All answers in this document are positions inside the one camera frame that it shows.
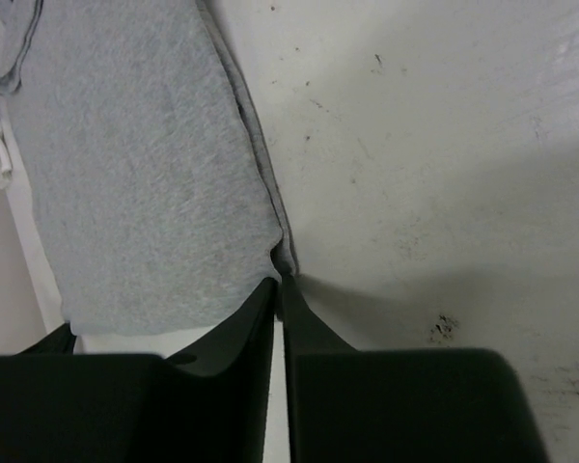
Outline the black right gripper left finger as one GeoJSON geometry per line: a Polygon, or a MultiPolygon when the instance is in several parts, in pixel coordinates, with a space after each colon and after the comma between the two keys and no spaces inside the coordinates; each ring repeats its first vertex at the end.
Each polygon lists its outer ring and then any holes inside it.
{"type": "Polygon", "coordinates": [[[258,462],[276,284],[155,354],[0,356],[0,462],[258,462]]]}

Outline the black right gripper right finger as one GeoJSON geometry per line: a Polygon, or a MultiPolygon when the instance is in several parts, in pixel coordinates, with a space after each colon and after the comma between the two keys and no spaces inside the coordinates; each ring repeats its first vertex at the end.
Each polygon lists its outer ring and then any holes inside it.
{"type": "Polygon", "coordinates": [[[280,287],[294,462],[544,462],[510,364],[480,348],[365,351],[280,287]]]}

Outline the grey tank top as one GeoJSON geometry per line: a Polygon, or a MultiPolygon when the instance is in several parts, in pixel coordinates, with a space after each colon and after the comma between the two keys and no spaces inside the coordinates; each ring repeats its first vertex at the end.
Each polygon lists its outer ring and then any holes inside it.
{"type": "Polygon", "coordinates": [[[211,326],[296,268],[260,122],[202,1],[0,1],[0,97],[78,335],[211,326]]]}

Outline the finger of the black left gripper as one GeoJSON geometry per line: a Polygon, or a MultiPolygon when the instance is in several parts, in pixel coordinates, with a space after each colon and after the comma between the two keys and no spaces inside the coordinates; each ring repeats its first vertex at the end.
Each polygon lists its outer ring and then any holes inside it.
{"type": "Polygon", "coordinates": [[[19,355],[72,355],[76,341],[77,336],[72,333],[70,325],[63,323],[32,346],[19,352],[19,355]]]}

